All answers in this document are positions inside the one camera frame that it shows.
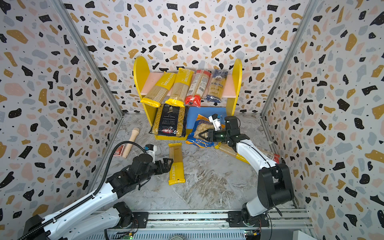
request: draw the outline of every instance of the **pink shelf board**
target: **pink shelf board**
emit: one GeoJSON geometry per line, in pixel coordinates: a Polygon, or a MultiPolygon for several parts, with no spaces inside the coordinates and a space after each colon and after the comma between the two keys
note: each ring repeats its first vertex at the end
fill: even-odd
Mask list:
{"type": "MultiPolygon", "coordinates": [[[[149,76],[147,78],[147,81],[145,82],[145,85],[143,89],[141,90],[141,95],[147,95],[148,92],[151,90],[151,88],[157,83],[157,81],[161,78],[163,73],[149,73],[149,76]]],[[[207,94],[208,87],[205,89],[204,95],[207,94]]],[[[170,96],[170,93],[172,92],[172,88],[168,92],[167,96],[170,96]]],[[[232,75],[227,76],[227,81],[224,87],[223,91],[223,98],[235,98],[236,92],[235,92],[235,86],[233,84],[233,78],[232,75]]]]}

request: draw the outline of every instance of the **terrazzo pattern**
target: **terrazzo pattern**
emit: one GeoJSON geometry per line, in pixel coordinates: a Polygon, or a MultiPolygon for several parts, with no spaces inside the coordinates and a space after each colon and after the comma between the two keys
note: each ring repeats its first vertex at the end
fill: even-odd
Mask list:
{"type": "Polygon", "coordinates": [[[266,120],[318,239],[384,239],[383,1],[319,1],[266,120]]]}
{"type": "Polygon", "coordinates": [[[87,193],[118,115],[50,1],[0,8],[0,238],[17,239],[87,193]]]}
{"type": "Polygon", "coordinates": [[[143,110],[132,69],[135,58],[144,56],[151,71],[230,70],[241,59],[243,83],[235,111],[255,114],[264,106],[308,1],[64,2],[124,112],[143,110]]]}
{"type": "MultiPolygon", "coordinates": [[[[240,130],[245,132],[256,146],[269,149],[264,129],[258,116],[238,116],[240,130]]],[[[168,143],[180,141],[157,141],[148,134],[150,126],[145,115],[126,115],[116,136],[114,144],[129,139],[134,127],[140,129],[135,142],[141,146],[157,146],[156,159],[169,157],[168,143]]],[[[176,210],[176,209],[240,209],[243,203],[257,195],[257,173],[249,165],[215,148],[201,149],[182,141],[184,184],[169,185],[169,174],[153,176],[142,187],[126,194],[116,202],[124,201],[133,210],[176,210]]],[[[132,159],[141,151],[132,147],[127,159],[114,157],[108,176],[130,165],[132,159]]],[[[105,165],[96,184],[104,173],[105,165]]],[[[106,205],[108,209],[116,202],[106,205]]],[[[287,202],[281,208],[294,208],[293,202],[287,202]]]]}

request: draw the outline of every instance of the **yellow spaghetti package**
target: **yellow spaghetti package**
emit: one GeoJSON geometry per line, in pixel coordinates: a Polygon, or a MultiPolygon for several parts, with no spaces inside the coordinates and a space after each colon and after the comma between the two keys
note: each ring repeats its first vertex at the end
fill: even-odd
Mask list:
{"type": "Polygon", "coordinates": [[[152,87],[149,93],[140,101],[152,107],[158,108],[168,94],[176,79],[176,73],[165,73],[152,87]]]}
{"type": "Polygon", "coordinates": [[[172,93],[166,104],[184,107],[184,101],[188,93],[189,86],[191,85],[192,75],[194,71],[184,68],[179,68],[176,76],[175,84],[172,88],[172,93]]]}
{"type": "Polygon", "coordinates": [[[185,183],[183,153],[181,143],[169,143],[169,158],[173,159],[171,170],[169,171],[169,185],[185,183]]]}

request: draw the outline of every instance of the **yellow shelf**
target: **yellow shelf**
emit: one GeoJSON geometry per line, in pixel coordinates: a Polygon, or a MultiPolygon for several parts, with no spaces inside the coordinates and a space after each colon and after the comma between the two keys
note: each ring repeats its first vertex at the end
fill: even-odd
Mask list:
{"type": "MultiPolygon", "coordinates": [[[[242,83],[242,63],[240,59],[236,59],[233,65],[232,75],[228,75],[227,84],[224,88],[223,97],[227,97],[227,104],[225,106],[227,116],[232,116],[235,113],[237,99],[240,93],[240,87],[242,83]]],[[[162,73],[151,73],[147,61],[143,56],[139,56],[135,60],[133,66],[133,78],[137,92],[140,99],[142,99],[152,86],[155,85],[158,79],[160,79],[162,73]]],[[[152,126],[155,120],[157,108],[143,104],[144,111],[147,115],[148,122],[152,126]]],[[[186,130],[185,137],[169,137],[162,135],[155,135],[156,140],[175,140],[183,141],[187,139],[187,136],[192,132],[192,129],[186,130]]]]}

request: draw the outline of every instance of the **yellow shelf side panel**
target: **yellow shelf side panel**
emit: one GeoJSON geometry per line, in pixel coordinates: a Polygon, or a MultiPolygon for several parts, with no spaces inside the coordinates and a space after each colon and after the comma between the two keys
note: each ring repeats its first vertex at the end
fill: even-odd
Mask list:
{"type": "Polygon", "coordinates": [[[243,65],[240,59],[236,59],[235,64],[233,66],[233,71],[232,71],[233,85],[235,87],[236,97],[227,99],[227,105],[225,107],[227,110],[227,116],[232,116],[235,113],[236,103],[240,93],[242,76],[243,76],[243,65]]]}
{"type": "MultiPolygon", "coordinates": [[[[135,80],[135,85],[137,92],[139,93],[140,100],[143,98],[141,95],[141,90],[143,89],[145,82],[149,76],[149,66],[147,60],[143,56],[137,57],[135,64],[133,65],[133,78],[135,80]]],[[[149,124],[152,126],[157,108],[151,107],[147,104],[143,104],[145,114],[147,115],[149,124]]]]}

